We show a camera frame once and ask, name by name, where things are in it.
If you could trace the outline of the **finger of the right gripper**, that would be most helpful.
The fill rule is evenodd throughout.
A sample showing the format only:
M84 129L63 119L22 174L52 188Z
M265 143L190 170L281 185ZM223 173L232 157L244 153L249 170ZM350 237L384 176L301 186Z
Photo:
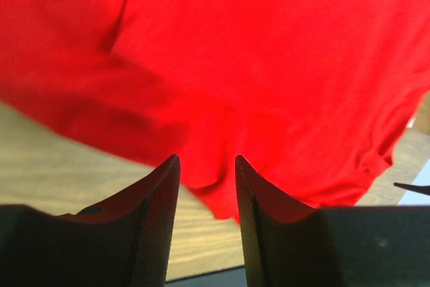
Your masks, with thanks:
M413 184L396 183L396 182L394 183L394 186L396 186L398 188L402 188L402 189L410 191L410 192L430 196L430 186L417 186L417 185L413 185Z

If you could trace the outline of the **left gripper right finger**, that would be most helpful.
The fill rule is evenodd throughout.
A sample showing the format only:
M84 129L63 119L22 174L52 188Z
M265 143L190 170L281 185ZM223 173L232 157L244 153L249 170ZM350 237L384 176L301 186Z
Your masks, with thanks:
M311 208L235 161L248 286L428 286L429 208Z

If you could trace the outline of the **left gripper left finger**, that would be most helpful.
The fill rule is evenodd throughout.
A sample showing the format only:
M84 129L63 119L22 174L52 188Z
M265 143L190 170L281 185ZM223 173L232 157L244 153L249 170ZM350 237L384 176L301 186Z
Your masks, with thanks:
M1 207L2 286L163 286L179 192L173 155L76 214Z

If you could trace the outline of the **red t-shirt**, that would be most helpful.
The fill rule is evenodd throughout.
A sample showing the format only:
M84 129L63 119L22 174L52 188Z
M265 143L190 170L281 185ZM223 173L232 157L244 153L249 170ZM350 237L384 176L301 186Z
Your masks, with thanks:
M429 0L1 0L1 100L238 218L234 158L354 205L429 90Z

